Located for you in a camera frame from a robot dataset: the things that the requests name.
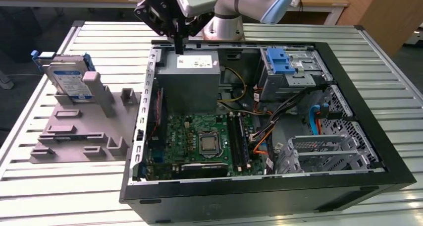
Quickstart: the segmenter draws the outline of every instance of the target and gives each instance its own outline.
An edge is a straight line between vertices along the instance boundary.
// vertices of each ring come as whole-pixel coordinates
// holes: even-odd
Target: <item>wire bundle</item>
[[[281,119],[282,114],[286,113],[286,111],[289,111],[293,107],[297,106],[297,104],[299,103],[299,101],[303,99],[303,97],[313,91],[317,90],[325,90],[329,87],[327,84],[315,86],[315,87],[307,87],[306,89],[303,89],[299,93],[297,93],[291,98],[289,98],[277,108],[275,112],[273,113],[270,120],[269,120],[269,124],[265,126],[265,128],[257,132],[251,138],[255,139],[258,138],[261,135],[265,135],[262,140],[259,141],[259,144],[257,145],[255,149],[254,149],[254,153],[262,153],[266,154],[265,152],[258,152],[258,149],[261,147],[261,144],[263,143],[263,141],[269,138],[274,128],[275,128],[275,124],[278,122],[278,120]]]

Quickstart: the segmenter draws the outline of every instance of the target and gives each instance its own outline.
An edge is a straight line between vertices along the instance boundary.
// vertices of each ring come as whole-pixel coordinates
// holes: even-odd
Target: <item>aluminum work surface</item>
[[[331,45],[418,183],[342,212],[183,225],[423,225],[423,101],[398,67],[353,27],[246,24],[245,31],[247,40]],[[152,39],[163,37],[143,23],[86,22],[82,28],[71,29],[60,51],[91,54],[112,91],[123,87],[142,91]],[[55,108],[54,93],[44,76],[0,149],[0,224],[146,225],[119,203],[124,162],[30,163],[30,152]]]

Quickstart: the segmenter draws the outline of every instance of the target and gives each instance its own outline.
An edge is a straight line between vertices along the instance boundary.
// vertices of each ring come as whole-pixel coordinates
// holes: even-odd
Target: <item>floor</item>
[[[58,13],[54,8],[38,8],[32,10],[43,29],[43,35],[35,39],[35,43],[40,51],[58,50],[75,20],[136,21],[131,9],[88,10],[86,8],[66,8],[62,16],[59,16],[62,12]],[[403,47],[393,60],[418,89],[423,91],[423,69],[421,69],[421,66],[423,66],[423,48]],[[15,125],[20,112],[40,81],[42,73],[32,62],[16,63],[2,51],[0,69],[7,75],[11,75],[10,78],[15,83],[15,87],[11,90],[0,88],[2,145],[8,135],[8,132],[4,130],[11,129]]]

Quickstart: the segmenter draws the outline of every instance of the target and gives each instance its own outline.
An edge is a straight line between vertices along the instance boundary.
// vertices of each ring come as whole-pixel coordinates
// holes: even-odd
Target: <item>blue cable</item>
[[[314,135],[319,135],[319,130],[315,122],[315,113],[321,110],[319,105],[314,105],[310,108],[310,113],[309,113],[309,121],[310,121],[310,127],[311,127],[311,132]]]

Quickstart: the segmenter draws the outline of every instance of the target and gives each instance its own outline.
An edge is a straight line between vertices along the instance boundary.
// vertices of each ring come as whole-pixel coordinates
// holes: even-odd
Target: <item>black cable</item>
[[[11,131],[12,131],[12,129],[0,127],[0,131],[4,131],[4,132],[11,132]]]
[[[303,11],[305,11],[303,0],[299,0],[299,9],[298,9],[298,16],[297,16],[298,20],[301,20],[301,15]]]
[[[235,99],[234,91],[231,91],[231,98]],[[238,100],[238,101],[234,101],[234,102],[239,105],[239,107],[241,107],[245,111],[250,111],[247,108],[243,107],[243,104],[241,103],[239,100]]]
[[[329,87],[329,84],[322,84],[319,86],[307,87],[301,92],[298,92],[291,98],[289,98],[277,108],[274,111],[267,125],[263,127],[263,129],[254,134],[254,138],[261,136],[265,132],[267,132],[269,129],[277,124],[281,115],[285,114],[286,111],[289,111],[293,107],[295,107],[299,103],[299,101],[303,99],[303,97],[313,91],[325,90]]]

